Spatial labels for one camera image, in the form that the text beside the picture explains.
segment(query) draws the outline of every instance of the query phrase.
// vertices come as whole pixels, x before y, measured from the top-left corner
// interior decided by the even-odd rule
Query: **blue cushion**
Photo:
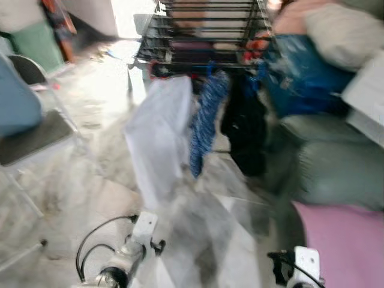
[[[9,59],[0,55],[0,137],[35,127],[42,118],[38,97],[19,77]]]

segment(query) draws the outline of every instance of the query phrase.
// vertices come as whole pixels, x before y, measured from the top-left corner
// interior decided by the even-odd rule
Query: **red object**
[[[156,60],[152,60],[149,64],[148,64],[148,74],[149,74],[149,78],[151,80],[155,80],[155,79],[167,79],[168,77],[155,77],[153,74],[152,74],[152,68],[155,64],[158,64],[159,62],[156,61]]]
[[[269,37],[269,34],[267,31],[263,31],[260,33],[257,33],[255,37]],[[245,61],[249,61],[254,58],[260,58],[263,51],[268,48],[269,41],[263,40],[263,39],[256,39],[253,41],[249,41],[246,45],[246,49],[254,49],[257,51],[246,51],[243,55],[243,59]]]
[[[52,86],[53,86],[54,90],[59,90],[60,89],[60,85],[57,84],[57,83],[53,84]]]

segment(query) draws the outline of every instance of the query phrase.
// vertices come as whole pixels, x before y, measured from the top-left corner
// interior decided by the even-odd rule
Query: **white pillow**
[[[305,17],[309,37],[330,64],[359,70],[384,47],[384,24],[373,16],[338,4],[327,4]]]

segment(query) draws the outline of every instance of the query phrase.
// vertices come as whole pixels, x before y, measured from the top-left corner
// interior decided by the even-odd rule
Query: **black wire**
[[[125,239],[124,239],[124,244],[127,243],[127,241],[128,241],[129,238],[131,238],[131,234],[128,234],[127,237],[125,237]]]
[[[84,256],[83,261],[82,261],[82,265],[80,267],[81,274],[84,276],[84,278],[85,278],[85,274],[84,274],[85,262],[86,262],[87,258],[89,257],[89,255],[92,253],[92,251],[94,251],[97,247],[104,247],[104,248],[109,249],[112,252],[115,252],[115,249],[113,249],[111,246],[109,246],[107,244],[96,244],[91,249],[89,249],[89,251]]]
[[[110,222],[113,222],[115,220],[118,220],[118,219],[129,219],[131,220],[133,223],[137,220],[137,216],[119,216],[119,217],[115,217],[115,218],[112,218],[110,220],[107,220],[105,221],[104,223],[100,224],[99,226],[97,226],[94,230],[90,231],[83,239],[83,241],[80,243],[80,246],[79,246],[79,249],[77,250],[77,254],[76,254],[76,259],[75,259],[75,265],[76,265],[76,271],[77,271],[77,274],[80,278],[80,281],[81,282],[84,282],[85,281],[85,276],[82,274],[81,272],[81,269],[80,269],[80,254],[82,252],[82,249],[83,249],[83,246],[85,244],[85,241],[94,233],[96,232],[98,229],[102,228],[104,225],[110,223]]]
[[[310,278],[312,281],[314,281],[314,282],[316,283],[316,285],[318,285],[320,288],[325,288],[325,286],[324,286],[322,283],[318,282],[318,281],[317,281],[311,274],[309,274],[309,273],[308,273],[307,271],[305,271],[304,269],[300,268],[298,265],[292,263],[291,261],[286,260],[286,259],[283,258],[283,257],[279,257],[279,259],[280,259],[282,262],[288,264],[289,266],[294,267],[295,269],[297,269],[297,270],[303,272],[308,278]]]

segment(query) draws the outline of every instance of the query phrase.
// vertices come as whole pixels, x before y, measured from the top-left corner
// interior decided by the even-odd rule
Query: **white plastic sheet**
[[[136,180],[148,209],[157,209],[182,177],[181,164],[188,161],[192,103],[189,77],[155,80],[125,127]]]

